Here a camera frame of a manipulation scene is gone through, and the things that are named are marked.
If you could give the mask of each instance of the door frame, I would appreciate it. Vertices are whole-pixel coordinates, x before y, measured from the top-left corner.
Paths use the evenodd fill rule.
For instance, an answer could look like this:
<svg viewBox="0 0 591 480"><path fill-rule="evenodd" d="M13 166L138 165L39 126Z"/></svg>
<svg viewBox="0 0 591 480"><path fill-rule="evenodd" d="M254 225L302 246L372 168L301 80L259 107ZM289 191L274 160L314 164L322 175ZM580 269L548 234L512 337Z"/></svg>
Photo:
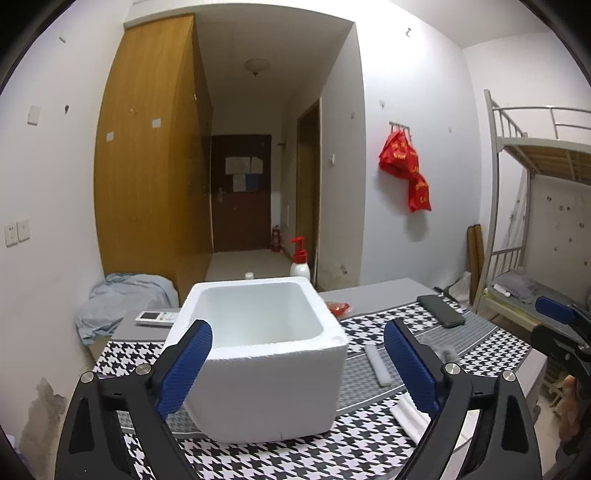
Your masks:
<svg viewBox="0 0 591 480"><path fill-rule="evenodd" d="M316 286L318 278L318 262L320 259L320 225L322 224L322 99L314 101L296 120L295 123L295 234L298 235L297 205L298 205L298 163L300 159L300 124L302 120L315 109L318 110L318 224L316 225L316 248L311 252L314 256L314 268L310 273L310 280L313 286Z"/></svg>

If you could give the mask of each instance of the houndstooth tablecloth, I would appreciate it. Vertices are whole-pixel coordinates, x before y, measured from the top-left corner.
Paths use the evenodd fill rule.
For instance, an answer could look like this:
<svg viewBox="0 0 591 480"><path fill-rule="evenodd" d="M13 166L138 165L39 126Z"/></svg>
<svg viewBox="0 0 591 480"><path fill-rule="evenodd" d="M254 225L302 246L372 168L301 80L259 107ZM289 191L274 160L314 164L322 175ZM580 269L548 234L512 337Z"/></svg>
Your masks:
<svg viewBox="0 0 591 480"><path fill-rule="evenodd" d="M204 479L378 479L394 476L410 457L414 444L397 424L389 408L405 391L393 364L382 348L384 324L402 318L421 341L452 344L469 373L494 377L503 370L514 371L530 351L530 346L510 333L445 299L464 315L466 324L442 329L437 320L418 303L382 312L359 315L341 322L349 337L339 414L332 428L323 434L301 439L256 445L221 445L201 434L194 425L191 438L178 439L187 460ZM381 388L363 353L366 343L378 345L382 358L393 374L394 385ZM124 375L136 365L153 363L161 352L161 342L109 342L97 361L101 375ZM122 418L122 425L129 422ZM167 419L171 431L187 428L183 410ZM138 438L125 434L125 441L142 480L154 479Z"/></svg>

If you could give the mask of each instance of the wooden wardrobe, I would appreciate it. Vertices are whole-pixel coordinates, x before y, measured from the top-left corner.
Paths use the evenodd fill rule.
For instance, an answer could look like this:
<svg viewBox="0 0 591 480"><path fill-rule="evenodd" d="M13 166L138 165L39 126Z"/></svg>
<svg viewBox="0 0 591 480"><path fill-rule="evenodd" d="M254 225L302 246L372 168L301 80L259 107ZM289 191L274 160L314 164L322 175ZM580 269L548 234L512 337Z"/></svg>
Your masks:
<svg viewBox="0 0 591 480"><path fill-rule="evenodd" d="M106 275L162 275L181 300L204 280L212 256L211 118L194 16L127 30L96 137L96 230Z"/></svg>

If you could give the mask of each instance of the white foam strip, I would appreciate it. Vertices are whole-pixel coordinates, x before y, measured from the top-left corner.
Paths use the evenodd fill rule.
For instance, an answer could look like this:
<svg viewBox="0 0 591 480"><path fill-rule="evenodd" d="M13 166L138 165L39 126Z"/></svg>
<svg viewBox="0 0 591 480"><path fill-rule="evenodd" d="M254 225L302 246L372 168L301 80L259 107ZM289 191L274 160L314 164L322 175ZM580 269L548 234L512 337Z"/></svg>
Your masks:
<svg viewBox="0 0 591 480"><path fill-rule="evenodd" d="M365 354L368 356L369 363L374 369L375 377L378 379L380 387L389 387L392 385L392 377L384 365L382 358L378 353L378 349L375 345L367 343L365 345Z"/></svg>

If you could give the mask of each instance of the blue gripper pad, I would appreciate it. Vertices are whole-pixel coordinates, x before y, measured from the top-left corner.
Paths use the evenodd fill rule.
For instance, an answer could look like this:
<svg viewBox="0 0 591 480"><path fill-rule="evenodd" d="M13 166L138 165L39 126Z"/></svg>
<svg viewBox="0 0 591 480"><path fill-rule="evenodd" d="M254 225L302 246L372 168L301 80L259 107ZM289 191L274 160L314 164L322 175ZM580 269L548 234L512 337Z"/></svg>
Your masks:
<svg viewBox="0 0 591 480"><path fill-rule="evenodd" d="M546 315L560 323L568 325L574 322L575 314L571 308L548 297L538 297L535 301L535 309L542 315Z"/></svg>
<svg viewBox="0 0 591 480"><path fill-rule="evenodd" d="M163 420L183 405L184 399L209 355L212 340L212 328L207 322L203 322L166 373L160 385L160 397L156 404L156 411Z"/></svg>
<svg viewBox="0 0 591 480"><path fill-rule="evenodd" d="M438 415L435 380L394 322L384 328L384 346L416 407L431 417Z"/></svg>

